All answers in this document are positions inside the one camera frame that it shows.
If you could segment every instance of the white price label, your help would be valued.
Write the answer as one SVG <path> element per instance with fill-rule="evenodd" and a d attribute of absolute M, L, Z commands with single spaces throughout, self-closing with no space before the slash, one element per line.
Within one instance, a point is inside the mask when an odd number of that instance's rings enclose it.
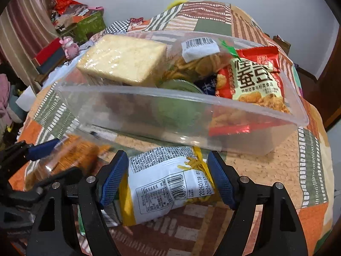
<path fill-rule="evenodd" d="M 218 44 L 210 37 L 197 37 L 181 43 L 182 57 L 186 63 L 220 52 Z"/>

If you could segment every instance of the patterned quilt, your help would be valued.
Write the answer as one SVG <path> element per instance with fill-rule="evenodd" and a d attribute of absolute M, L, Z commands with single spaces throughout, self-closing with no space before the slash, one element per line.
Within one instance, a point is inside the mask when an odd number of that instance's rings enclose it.
<path fill-rule="evenodd" d="M 211 1 L 190 1 L 167 10 L 149 20 L 128 19 L 114 23 L 93 36 L 96 40 L 105 33 L 127 33 L 156 30 L 186 30 L 217 33 L 238 37 L 262 45 L 276 45 L 257 23 L 236 6 Z M 301 96 L 301 85 L 292 61 L 280 50 L 280 67 Z M 79 124 L 54 91 L 56 83 L 37 95 L 19 140 L 42 143 L 73 131 Z M 222 153 L 226 164 L 254 182 L 272 185 L 283 182 L 299 215 L 308 245 L 309 255 L 323 243 L 332 226 L 334 175 L 330 146 L 322 119 L 314 106 L 303 98 L 309 125 L 299 128 L 281 145 L 265 156 Z M 114 134 L 114 151 L 129 156 L 158 146 L 174 145 L 150 138 Z M 15 189 L 23 189 L 23 179 L 34 168 L 29 163 L 12 178 Z M 252 230 L 244 255 L 252 252 L 260 224 L 262 207 L 257 206 Z M 156 220 L 132 226 L 133 235 L 121 227 L 110 228 L 115 243 L 124 255 L 190 256 L 213 255 L 221 241 L 233 211 L 222 202 L 190 204 L 172 210 Z M 90 255 L 86 238 L 80 234 L 83 252 Z"/>

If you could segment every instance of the red bag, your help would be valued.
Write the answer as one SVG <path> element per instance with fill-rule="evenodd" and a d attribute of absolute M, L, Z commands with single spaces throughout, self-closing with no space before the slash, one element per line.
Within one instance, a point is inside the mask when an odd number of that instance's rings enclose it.
<path fill-rule="evenodd" d="M 62 15 L 66 8 L 69 6 L 69 5 L 77 5 L 77 4 L 81 4 L 77 1 L 74 1 L 74 0 L 56 0 L 56 5 L 55 5 L 55 10 L 58 11 L 58 13 L 60 15 Z"/>
<path fill-rule="evenodd" d="M 278 48 L 276 46 L 255 47 L 237 50 L 241 58 L 248 59 L 273 68 L 273 72 L 280 72 L 278 61 Z"/>
<path fill-rule="evenodd" d="M 241 59 L 218 71 L 215 95 L 257 106 L 290 113 L 284 103 L 284 89 L 279 77 L 277 47 L 237 50 Z M 213 110 L 210 136 L 250 133 L 253 130 L 279 126 L 285 121 L 248 114 L 238 109 L 217 106 Z"/>

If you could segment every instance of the snack bag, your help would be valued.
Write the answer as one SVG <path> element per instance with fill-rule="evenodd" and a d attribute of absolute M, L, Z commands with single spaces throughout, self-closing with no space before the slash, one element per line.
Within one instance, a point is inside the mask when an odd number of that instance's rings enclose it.
<path fill-rule="evenodd" d="M 129 158 L 119 186 L 122 224 L 132 226 L 187 203 L 213 201 L 214 183 L 197 147 L 157 147 Z"/>
<path fill-rule="evenodd" d="M 25 190 L 38 181 L 53 176 L 71 167 L 79 167 L 88 174 L 94 167 L 98 155 L 109 149 L 108 145 L 98 146 L 80 136 L 66 135 L 53 149 L 52 153 L 40 160 L 25 177 Z"/>
<path fill-rule="evenodd" d="M 278 48 L 276 46 L 255 47 L 236 50 L 241 58 L 269 66 L 269 72 L 280 72 Z"/>
<path fill-rule="evenodd" d="M 163 74 L 163 81 L 181 79 L 193 83 L 217 73 L 232 58 L 222 41 L 212 37 L 186 39 L 181 42 L 181 53 L 179 49 L 179 45 L 172 47 L 170 68 Z"/>
<path fill-rule="evenodd" d="M 268 70 L 268 66 L 248 59 L 232 59 L 218 72 L 215 95 L 289 113 L 284 104 L 282 80 Z"/>
<path fill-rule="evenodd" d="M 272 66 L 245 58 L 234 58 L 219 70 L 215 95 L 290 113 L 284 103 L 284 88 L 278 73 L 273 72 Z M 271 119 L 255 120 L 243 110 L 218 107 L 213 113 L 209 135 L 249 133 L 276 125 L 279 124 Z"/>
<path fill-rule="evenodd" d="M 215 87 L 217 85 L 217 74 L 213 74 L 205 79 L 196 81 L 195 85 L 204 94 L 215 96 Z"/>

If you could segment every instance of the clear plastic container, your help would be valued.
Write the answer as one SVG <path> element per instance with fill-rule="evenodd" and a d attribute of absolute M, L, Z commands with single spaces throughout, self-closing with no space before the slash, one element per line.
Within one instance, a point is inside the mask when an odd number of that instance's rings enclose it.
<path fill-rule="evenodd" d="M 170 44 L 171 36 L 179 39 L 214 34 L 161 31 L 128 35 Z M 260 46 L 233 37 L 219 38 L 236 49 Z M 283 73 L 280 77 L 291 114 L 200 93 L 132 86 L 90 86 L 77 69 L 63 78 L 56 89 L 81 123 L 212 150 L 265 155 L 298 126 L 309 123 L 290 81 Z M 258 126 L 245 133 L 212 136 L 210 128 L 215 111 L 243 116 L 233 123 L 229 121 L 226 126 Z"/>

